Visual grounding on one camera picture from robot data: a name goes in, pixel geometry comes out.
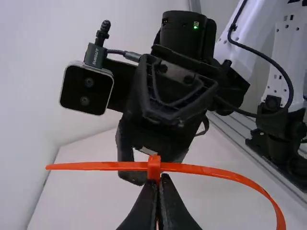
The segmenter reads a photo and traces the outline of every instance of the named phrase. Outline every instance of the white wall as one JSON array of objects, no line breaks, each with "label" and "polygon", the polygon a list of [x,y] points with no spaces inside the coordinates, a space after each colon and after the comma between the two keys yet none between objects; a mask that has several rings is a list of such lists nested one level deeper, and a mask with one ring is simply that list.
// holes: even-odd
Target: white wall
[{"label": "white wall", "polygon": [[[208,18],[214,19],[217,25],[216,39],[220,37],[225,29],[231,15],[233,14],[239,0],[200,0],[201,12]],[[274,32],[269,34],[261,52],[271,56],[274,44]],[[261,101],[265,86],[268,81],[270,65],[267,61],[257,58],[253,75],[250,79],[250,88],[244,97],[241,109],[249,112],[257,112],[257,106]]]},{"label": "white wall", "polygon": [[150,51],[161,16],[187,0],[10,0],[0,3],[0,229],[25,229],[58,147],[117,125],[60,107],[65,66],[83,60],[104,19],[107,47]]}]

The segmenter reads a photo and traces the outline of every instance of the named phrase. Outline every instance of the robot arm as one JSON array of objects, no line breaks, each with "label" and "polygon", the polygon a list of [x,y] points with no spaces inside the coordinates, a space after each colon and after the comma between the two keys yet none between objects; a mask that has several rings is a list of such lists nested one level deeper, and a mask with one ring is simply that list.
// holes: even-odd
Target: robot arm
[{"label": "robot arm", "polygon": [[[103,114],[106,107],[122,112],[116,134],[119,161],[133,161],[135,148],[147,154],[158,153],[162,161],[182,162],[201,122],[208,122],[207,110],[231,114],[242,104],[249,87],[256,55],[228,42],[229,27],[234,30],[231,37],[235,41],[260,49],[277,19],[283,18],[286,7],[286,0],[242,0],[215,49],[213,20],[194,12],[165,12],[152,53],[142,56],[105,49],[103,41],[109,36],[109,27],[106,30],[103,24],[95,44],[88,46],[84,63],[66,70],[60,102],[66,108],[96,115]],[[108,59],[110,52],[136,55],[138,66]],[[108,79],[109,90],[103,79]],[[285,80],[292,86],[289,78]],[[274,93],[262,104],[266,105],[268,98],[281,98],[281,92]],[[288,94],[289,99],[284,100],[292,102],[293,93]],[[296,134],[304,114],[299,111],[300,117],[289,123],[292,115],[284,112],[289,106],[282,99],[275,110],[259,106],[255,117],[259,115],[261,120],[257,126],[270,137],[297,143],[306,134],[306,129]],[[227,108],[223,100],[235,109]],[[139,173],[119,175],[141,185],[146,175]]]},{"label": "robot arm", "polygon": [[[231,44],[227,38],[229,28],[244,2],[240,1],[218,39],[214,58],[220,63],[226,59],[232,61],[231,68],[248,82],[257,56]],[[288,73],[295,92],[289,111],[303,108],[307,51],[302,47],[306,46],[307,39],[307,8],[300,1],[248,0],[236,25],[236,30],[231,33],[232,39],[255,50],[261,50],[268,34],[275,29],[272,59]],[[284,107],[289,98],[288,85],[274,66],[271,66],[268,84],[261,99],[263,103],[267,95],[280,97],[280,107]]]}]

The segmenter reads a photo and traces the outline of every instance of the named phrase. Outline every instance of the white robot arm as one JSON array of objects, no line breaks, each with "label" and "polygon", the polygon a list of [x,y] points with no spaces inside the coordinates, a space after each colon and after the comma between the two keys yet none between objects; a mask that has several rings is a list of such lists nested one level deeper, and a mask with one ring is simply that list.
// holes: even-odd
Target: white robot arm
[{"label": "white robot arm", "polygon": [[[272,29],[275,30],[275,40],[270,58],[257,50],[262,48]],[[306,139],[302,141],[307,133],[303,122],[306,111],[303,90],[307,74],[307,0],[240,1],[216,43],[214,57],[220,63],[230,60],[231,68],[248,82],[256,62],[255,54],[274,64],[257,114],[234,106],[233,110],[256,118],[257,129],[251,131],[252,138],[247,139],[246,144],[288,180],[307,191],[307,159],[297,153],[300,144],[307,142]]]},{"label": "white robot arm", "polygon": [[[247,82],[252,75],[257,56],[231,44],[227,39],[229,28],[243,3],[245,6],[237,20],[237,29],[231,33],[232,39],[260,50],[268,34],[275,28],[272,59],[288,73],[295,92],[289,112],[301,109],[304,103],[303,88],[307,69],[307,7],[303,6],[302,1],[240,1],[215,45],[214,58],[220,63],[226,59],[232,61],[232,69]],[[287,83],[274,66],[271,66],[262,102],[267,95],[281,97],[281,107],[284,107],[289,97]]]}]

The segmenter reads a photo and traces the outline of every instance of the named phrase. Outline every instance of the black cable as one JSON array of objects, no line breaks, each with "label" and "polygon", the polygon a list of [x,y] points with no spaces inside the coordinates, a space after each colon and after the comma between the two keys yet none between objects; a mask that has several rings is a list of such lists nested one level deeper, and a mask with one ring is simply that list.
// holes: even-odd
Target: black cable
[{"label": "black cable", "polygon": [[288,112],[288,108],[289,108],[289,107],[291,106],[291,104],[292,104],[293,96],[294,96],[294,89],[293,89],[293,84],[292,84],[292,82],[291,82],[290,77],[288,76],[288,74],[286,73],[286,71],[285,71],[276,61],[274,61],[272,58],[266,56],[265,54],[263,54],[263,53],[261,53],[261,52],[255,50],[255,49],[253,49],[253,48],[251,48],[251,47],[248,47],[248,46],[246,46],[246,45],[244,45],[244,44],[241,44],[241,43],[239,43],[239,42],[236,42],[236,41],[232,40],[232,38],[231,38],[231,33],[237,29],[236,23],[237,23],[237,21],[238,21],[238,18],[239,18],[239,16],[240,16],[240,14],[242,13],[242,11],[243,11],[243,9],[244,9],[244,7],[245,7],[247,1],[248,1],[248,0],[244,0],[244,1],[242,2],[242,5],[241,5],[241,7],[240,7],[238,13],[236,14],[236,16],[235,16],[235,18],[234,18],[234,20],[233,20],[233,22],[232,22],[232,24],[231,24],[231,26],[230,26],[230,28],[229,28],[228,35],[227,35],[227,39],[228,39],[228,41],[229,41],[231,44],[236,45],[236,46],[238,46],[238,47],[240,47],[240,48],[242,48],[242,49],[244,49],[244,50],[247,50],[247,51],[249,51],[249,52],[251,52],[251,53],[253,53],[253,54],[256,54],[257,56],[259,56],[259,57],[265,59],[266,61],[268,61],[269,63],[271,63],[273,66],[275,66],[275,67],[278,69],[278,71],[280,71],[280,73],[283,75],[283,77],[284,77],[284,79],[285,79],[285,81],[286,81],[286,83],[287,83],[287,85],[288,85],[288,88],[289,88],[289,98],[288,98],[288,101],[287,101],[286,105],[285,105],[283,108],[281,108],[279,111],[277,111],[277,112],[274,113],[274,114],[265,114],[265,115],[263,115],[263,114],[259,114],[259,115],[258,115],[258,114],[253,114],[253,113],[250,113],[250,112],[241,110],[241,109],[235,107],[234,105],[230,104],[229,102],[225,101],[224,99],[222,99],[222,98],[219,97],[219,96],[216,96],[215,98],[216,98],[218,101],[220,101],[221,103],[223,103],[224,105],[226,105],[226,106],[228,106],[229,108],[231,108],[233,111],[236,111],[237,113],[242,114],[242,115],[251,116],[251,117],[254,117],[254,118],[277,116],[277,115],[280,115],[280,114],[282,114],[282,113]]},{"label": "black cable", "polygon": [[118,50],[118,49],[108,49],[107,53],[108,54],[119,54],[119,55],[125,56],[126,51],[122,51],[122,50]]}]

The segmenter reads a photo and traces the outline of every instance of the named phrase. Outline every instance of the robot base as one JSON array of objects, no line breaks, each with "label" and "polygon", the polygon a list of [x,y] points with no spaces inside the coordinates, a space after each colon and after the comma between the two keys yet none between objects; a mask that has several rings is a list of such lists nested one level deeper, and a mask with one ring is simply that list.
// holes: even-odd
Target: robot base
[{"label": "robot base", "polygon": [[307,193],[307,159],[297,153],[300,143],[276,139],[260,129],[252,130],[251,135],[251,139],[246,139],[246,145],[301,191]]}]

